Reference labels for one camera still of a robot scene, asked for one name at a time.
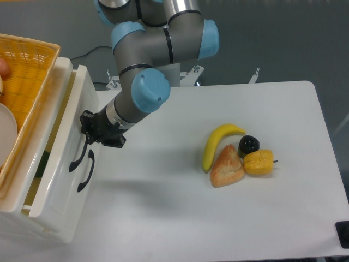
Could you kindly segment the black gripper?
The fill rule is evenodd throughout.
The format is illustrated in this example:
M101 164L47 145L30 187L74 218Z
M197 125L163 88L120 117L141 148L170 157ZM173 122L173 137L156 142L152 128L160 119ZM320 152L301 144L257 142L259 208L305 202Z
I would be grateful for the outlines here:
M86 143L91 145L95 142L103 146L122 148L126 142L124 131L120 129L120 123L112 124L107 118L106 108L94 114L84 110L79 117L81 133L86 136Z

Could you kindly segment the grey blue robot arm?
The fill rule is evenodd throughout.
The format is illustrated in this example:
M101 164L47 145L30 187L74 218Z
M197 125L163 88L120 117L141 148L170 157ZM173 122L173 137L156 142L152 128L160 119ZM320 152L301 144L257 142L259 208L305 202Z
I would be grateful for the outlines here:
M219 32L203 19L198 1L96 1L113 26L112 53L121 91L99 112L80 116L86 144L121 148L124 133L158 110L170 95L162 66L214 56Z

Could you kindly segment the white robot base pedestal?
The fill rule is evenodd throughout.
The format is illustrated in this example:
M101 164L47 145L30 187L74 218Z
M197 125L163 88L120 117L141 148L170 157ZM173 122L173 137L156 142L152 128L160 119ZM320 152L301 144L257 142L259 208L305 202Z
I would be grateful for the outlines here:
M195 65L188 72L181 71L181 64L176 63L172 65L165 65L157 67L157 70L161 71L168 81L171 87L189 87L200 86L199 77L204 72L204 67L201 65ZM105 84L107 90L116 90L121 88L121 81L118 76L111 76L109 70L107 70L108 83Z

